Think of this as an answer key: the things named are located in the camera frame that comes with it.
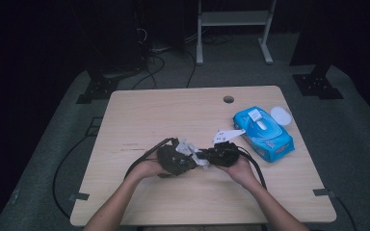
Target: table top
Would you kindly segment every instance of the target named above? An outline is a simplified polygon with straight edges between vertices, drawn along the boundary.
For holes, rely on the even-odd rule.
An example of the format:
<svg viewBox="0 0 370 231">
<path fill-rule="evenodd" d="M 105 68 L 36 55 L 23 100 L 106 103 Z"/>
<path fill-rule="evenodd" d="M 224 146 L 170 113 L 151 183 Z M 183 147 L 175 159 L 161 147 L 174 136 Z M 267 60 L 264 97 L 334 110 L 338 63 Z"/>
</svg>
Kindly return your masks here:
<svg viewBox="0 0 370 231">
<path fill-rule="evenodd" d="M 231 96 L 233 103 L 224 102 Z M 85 225 L 122 182 L 129 166 L 165 138 L 187 139 L 198 148 L 212 147 L 218 130 L 233 129 L 233 116 L 258 106 L 288 112 L 275 86 L 115 91 L 107 107 L 70 222 Z M 284 127 L 296 149 L 275 163 L 262 160 L 241 138 L 258 162 L 268 191 L 302 222 L 331 222 L 336 213 L 326 196 L 313 190 L 323 183 L 297 124 Z M 128 205 L 122 225 L 243 224 L 267 222 L 254 198 L 223 171 L 197 167 L 171 178 L 146 178 Z"/>
</svg>

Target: round hole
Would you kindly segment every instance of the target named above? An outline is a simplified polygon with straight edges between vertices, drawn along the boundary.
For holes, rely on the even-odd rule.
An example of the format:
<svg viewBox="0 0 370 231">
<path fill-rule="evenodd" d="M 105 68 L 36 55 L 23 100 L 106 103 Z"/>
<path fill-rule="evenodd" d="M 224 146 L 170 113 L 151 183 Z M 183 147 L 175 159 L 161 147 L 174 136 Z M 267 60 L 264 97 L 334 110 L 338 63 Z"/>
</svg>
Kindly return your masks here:
<svg viewBox="0 0 370 231">
<path fill-rule="evenodd" d="M 235 99 L 232 96 L 227 95 L 227 96 L 224 97 L 224 102 L 225 103 L 233 103 L 234 101 L 235 101 Z"/>
</svg>

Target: white metal frame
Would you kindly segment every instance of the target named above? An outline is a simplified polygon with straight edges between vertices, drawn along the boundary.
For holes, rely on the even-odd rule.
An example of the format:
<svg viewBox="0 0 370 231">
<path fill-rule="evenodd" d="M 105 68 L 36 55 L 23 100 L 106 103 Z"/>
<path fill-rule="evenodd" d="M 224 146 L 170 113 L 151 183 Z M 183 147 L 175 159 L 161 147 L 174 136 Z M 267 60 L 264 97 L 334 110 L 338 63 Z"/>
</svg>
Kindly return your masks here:
<svg viewBox="0 0 370 231">
<path fill-rule="evenodd" d="M 265 26 L 263 38 L 259 38 L 259 45 L 262 50 L 266 64 L 272 64 L 273 59 L 267 48 L 267 38 L 270 26 L 272 25 L 275 13 L 276 1 L 273 0 L 268 11 L 255 12 L 203 12 L 202 0 L 198 2 L 198 43 L 197 43 L 197 64 L 203 64 L 202 54 L 202 27 L 206 26 Z"/>
</svg>

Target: wet wipes package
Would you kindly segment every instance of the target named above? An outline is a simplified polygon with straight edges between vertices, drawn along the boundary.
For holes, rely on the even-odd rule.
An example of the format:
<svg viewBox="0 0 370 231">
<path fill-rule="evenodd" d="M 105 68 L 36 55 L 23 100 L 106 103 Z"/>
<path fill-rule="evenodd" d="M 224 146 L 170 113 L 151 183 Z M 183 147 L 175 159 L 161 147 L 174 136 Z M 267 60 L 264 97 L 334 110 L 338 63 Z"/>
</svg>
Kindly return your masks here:
<svg viewBox="0 0 370 231">
<path fill-rule="evenodd" d="M 242 137 L 267 162 L 272 163 L 294 150 L 293 138 L 259 107 L 237 113 L 233 121 L 236 129 L 245 131 Z"/>
</svg>

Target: white round object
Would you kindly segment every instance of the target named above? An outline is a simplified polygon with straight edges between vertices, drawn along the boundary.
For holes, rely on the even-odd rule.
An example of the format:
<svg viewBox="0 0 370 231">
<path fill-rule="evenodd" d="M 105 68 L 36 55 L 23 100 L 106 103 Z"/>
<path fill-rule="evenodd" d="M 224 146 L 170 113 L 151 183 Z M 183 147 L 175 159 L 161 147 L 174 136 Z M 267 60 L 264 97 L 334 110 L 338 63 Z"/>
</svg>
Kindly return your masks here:
<svg viewBox="0 0 370 231">
<path fill-rule="evenodd" d="M 281 107 L 274 107 L 270 111 L 270 115 L 281 126 L 285 126 L 291 122 L 291 115 Z"/>
</svg>

